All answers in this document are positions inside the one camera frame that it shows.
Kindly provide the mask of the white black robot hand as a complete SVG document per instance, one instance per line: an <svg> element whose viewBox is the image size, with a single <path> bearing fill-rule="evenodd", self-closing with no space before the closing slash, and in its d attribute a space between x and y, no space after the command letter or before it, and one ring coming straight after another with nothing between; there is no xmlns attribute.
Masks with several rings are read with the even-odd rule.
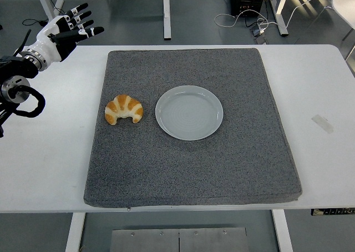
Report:
<svg viewBox="0 0 355 252"><path fill-rule="evenodd" d="M36 59L42 69L53 62L64 61L77 44L104 32L103 27L92 27L93 20L84 21L91 15L87 3L56 16L37 34L36 42L26 46L21 55Z"/></svg>

